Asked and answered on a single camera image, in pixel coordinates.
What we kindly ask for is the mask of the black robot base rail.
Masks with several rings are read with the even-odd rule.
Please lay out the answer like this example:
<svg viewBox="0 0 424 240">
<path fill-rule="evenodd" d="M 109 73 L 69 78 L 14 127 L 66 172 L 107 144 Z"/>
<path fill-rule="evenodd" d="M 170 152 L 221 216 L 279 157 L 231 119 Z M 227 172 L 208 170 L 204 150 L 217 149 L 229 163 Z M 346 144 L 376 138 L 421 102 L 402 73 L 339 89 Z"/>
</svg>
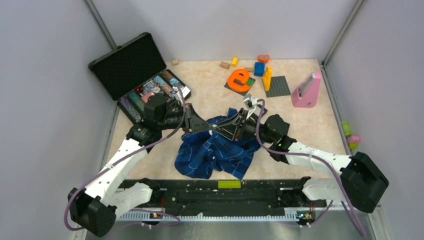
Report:
<svg viewBox="0 0 424 240">
<path fill-rule="evenodd" d="M 149 180 L 152 199 L 119 221 L 158 222 L 313 222 L 327 200 L 309 200 L 301 179 L 241 180 L 240 189 L 219 189 L 219 180 Z"/>
</svg>

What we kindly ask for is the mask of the blue plaid shirt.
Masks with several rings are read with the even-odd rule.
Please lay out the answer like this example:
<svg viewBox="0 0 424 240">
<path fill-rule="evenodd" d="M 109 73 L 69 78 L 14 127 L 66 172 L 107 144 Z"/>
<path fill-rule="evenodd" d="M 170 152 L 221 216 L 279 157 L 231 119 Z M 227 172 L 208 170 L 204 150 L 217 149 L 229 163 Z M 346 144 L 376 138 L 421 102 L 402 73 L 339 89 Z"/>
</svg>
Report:
<svg viewBox="0 0 424 240">
<path fill-rule="evenodd" d="M 256 138 L 230 141 L 218 133 L 200 131 L 181 137 L 175 169 L 182 175 L 209 179 L 213 171 L 226 172 L 241 180 L 260 149 Z"/>
</svg>

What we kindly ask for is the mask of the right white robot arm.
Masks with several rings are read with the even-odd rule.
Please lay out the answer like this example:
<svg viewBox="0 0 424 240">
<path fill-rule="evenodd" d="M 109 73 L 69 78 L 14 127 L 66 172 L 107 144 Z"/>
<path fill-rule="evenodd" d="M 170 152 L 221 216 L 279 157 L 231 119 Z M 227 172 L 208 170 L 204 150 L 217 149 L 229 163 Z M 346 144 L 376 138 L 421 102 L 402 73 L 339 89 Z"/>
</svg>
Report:
<svg viewBox="0 0 424 240">
<path fill-rule="evenodd" d="M 213 124 L 212 130 L 230 140 L 243 137 L 257 143 L 268 143 L 269 154 L 277 162 L 302 166 L 328 175 L 328 178 L 307 178 L 293 192 L 293 200 L 299 206 L 307 206 L 315 200 L 349 200 L 364 213 L 372 213 L 389 186 L 389 180 L 373 160 L 363 152 L 354 155 L 329 153 L 307 146 L 289 137 L 290 124 L 278 114 L 260 123 L 253 114 L 246 117 L 241 110 L 230 119 Z"/>
</svg>

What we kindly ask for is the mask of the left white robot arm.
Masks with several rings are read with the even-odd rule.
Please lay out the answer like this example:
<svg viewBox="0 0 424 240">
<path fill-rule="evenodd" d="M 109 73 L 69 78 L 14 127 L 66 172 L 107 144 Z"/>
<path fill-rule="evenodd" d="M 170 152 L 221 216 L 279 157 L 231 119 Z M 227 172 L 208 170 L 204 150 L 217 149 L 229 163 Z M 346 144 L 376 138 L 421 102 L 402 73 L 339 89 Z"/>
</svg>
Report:
<svg viewBox="0 0 424 240">
<path fill-rule="evenodd" d="M 121 192 L 117 190 L 130 170 L 154 146 L 179 129 L 185 133 L 202 133 L 211 132 L 214 126 L 183 98 L 168 102 L 163 95 L 151 96 L 144 105 L 141 121 L 131 127 L 112 159 L 92 179 L 69 192 L 65 226 L 71 231 L 87 230 L 103 237 L 121 215 L 141 204 L 156 206 L 161 194 L 143 180 Z"/>
</svg>

